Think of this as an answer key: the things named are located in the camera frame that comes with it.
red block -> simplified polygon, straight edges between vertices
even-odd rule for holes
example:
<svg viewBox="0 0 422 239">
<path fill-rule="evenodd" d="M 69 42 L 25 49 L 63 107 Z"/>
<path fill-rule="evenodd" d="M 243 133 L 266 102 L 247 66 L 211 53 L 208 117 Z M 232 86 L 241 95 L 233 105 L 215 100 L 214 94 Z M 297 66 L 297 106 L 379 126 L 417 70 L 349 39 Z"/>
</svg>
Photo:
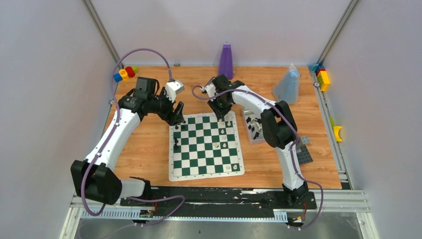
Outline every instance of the red block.
<svg viewBox="0 0 422 239">
<path fill-rule="evenodd" d="M 132 77 L 134 77 L 134 76 L 135 76 L 135 71 L 132 69 L 132 67 L 131 67 L 131 66 L 126 67 L 126 68 L 125 68 L 125 70 L 126 70 L 126 72 L 127 72 L 127 75 L 128 75 L 130 78 L 132 78 Z"/>
<path fill-rule="evenodd" d="M 318 70 L 316 70 L 316 72 L 315 72 L 317 76 L 318 76 L 320 71 L 325 71 L 325 68 L 318 68 Z"/>
</svg>

chessboard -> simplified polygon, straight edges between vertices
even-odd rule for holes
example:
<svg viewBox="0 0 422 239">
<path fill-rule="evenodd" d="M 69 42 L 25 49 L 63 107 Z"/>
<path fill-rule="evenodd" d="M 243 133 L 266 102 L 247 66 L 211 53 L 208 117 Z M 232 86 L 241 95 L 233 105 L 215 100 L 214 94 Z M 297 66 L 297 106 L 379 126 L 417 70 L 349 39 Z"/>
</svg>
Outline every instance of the chessboard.
<svg viewBox="0 0 422 239">
<path fill-rule="evenodd" d="M 185 123 L 170 127 L 170 181 L 245 173 L 234 112 L 221 121 L 214 113 L 184 118 Z"/>
</svg>

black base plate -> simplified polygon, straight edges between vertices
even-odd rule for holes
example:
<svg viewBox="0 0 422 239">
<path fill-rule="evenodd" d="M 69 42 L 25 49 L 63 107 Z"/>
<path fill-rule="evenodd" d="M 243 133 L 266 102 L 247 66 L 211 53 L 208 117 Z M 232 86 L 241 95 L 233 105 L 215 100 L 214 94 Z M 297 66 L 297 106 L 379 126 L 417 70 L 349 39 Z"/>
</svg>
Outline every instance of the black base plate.
<svg viewBox="0 0 422 239">
<path fill-rule="evenodd" d="M 233 218 L 272 218 L 273 209 L 316 209 L 313 192 L 308 192 L 300 202 L 290 205 L 287 195 L 280 189 L 253 188 L 207 188 L 207 187 L 158 187 L 152 188 L 152 196 L 157 199 L 176 195 L 185 196 L 185 203 L 176 211 L 175 217 L 233 217 Z M 165 216 L 171 212 L 180 199 L 158 203 L 155 216 Z M 122 206 L 152 206 L 152 203 L 140 203 L 121 199 Z"/>
</svg>

clear plastic bag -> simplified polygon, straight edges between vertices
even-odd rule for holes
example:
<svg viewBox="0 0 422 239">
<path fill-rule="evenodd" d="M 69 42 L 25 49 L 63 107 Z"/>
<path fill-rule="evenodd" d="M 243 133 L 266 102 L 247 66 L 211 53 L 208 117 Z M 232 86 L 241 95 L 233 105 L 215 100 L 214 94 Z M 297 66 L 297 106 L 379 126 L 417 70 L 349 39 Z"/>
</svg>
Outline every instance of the clear plastic bag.
<svg viewBox="0 0 422 239">
<path fill-rule="evenodd" d="M 290 64 L 280 82 L 273 89 L 276 101 L 285 101 L 289 105 L 298 102 L 300 76 L 297 68 Z"/>
</svg>

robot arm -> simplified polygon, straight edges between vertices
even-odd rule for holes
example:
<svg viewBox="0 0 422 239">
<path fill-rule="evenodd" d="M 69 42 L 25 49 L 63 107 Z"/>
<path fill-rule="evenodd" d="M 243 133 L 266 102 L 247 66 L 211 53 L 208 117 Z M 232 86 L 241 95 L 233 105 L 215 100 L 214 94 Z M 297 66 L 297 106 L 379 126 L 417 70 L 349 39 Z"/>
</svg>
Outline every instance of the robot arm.
<svg viewBox="0 0 422 239">
<path fill-rule="evenodd" d="M 293 147 L 293 159 L 290 154 L 290 146 L 296 139 L 292 130 L 285 122 L 276 122 L 275 117 L 279 118 L 277 113 L 270 106 L 262 102 L 262 100 L 253 96 L 254 92 L 241 81 L 231 82 L 224 75 L 220 75 L 212 78 L 207 83 L 203 88 L 203 93 L 208 94 L 209 97 L 213 97 L 218 93 L 230 89 L 236 90 L 209 100 L 208 105 L 212 108 L 218 119 L 222 119 L 231 110 L 233 104 L 242 105 L 254 112 L 256 116 L 261 117 L 264 138 L 270 146 L 275 148 L 280 161 L 283 171 L 283 188 L 290 194 L 292 202 L 300 200 L 308 192 L 308 185 L 298 176 L 298 174 L 301 174 L 301 171 L 296 156 L 296 147 Z M 285 101 L 277 103 L 264 97 L 261 98 L 275 105 L 295 130 L 297 130 L 290 108 Z M 298 173 L 295 172 L 293 163 L 296 164 Z"/>
<path fill-rule="evenodd" d="M 71 173 L 78 196 L 81 196 L 82 178 L 88 165 L 108 139 L 102 153 L 89 172 L 85 186 L 86 198 L 112 205 L 119 198 L 130 196 L 148 197 L 147 194 L 150 191 L 149 181 L 142 178 L 120 180 L 113 172 L 117 159 L 129 136 L 148 113 L 157 114 L 169 125 L 184 122 L 182 115 L 184 104 L 179 102 L 176 109 L 173 109 L 176 95 L 185 89 L 184 85 L 180 81 L 168 82 L 161 89 L 160 95 L 156 96 L 154 93 L 156 83 L 157 80 L 155 79 L 138 77 L 136 88 L 129 91 L 118 101 L 120 119 L 113 134 L 110 135 L 117 121 L 117 111 L 114 113 L 113 120 L 103 137 L 91 153 L 85 157 L 85 160 L 74 161 L 71 166 Z"/>
</svg>

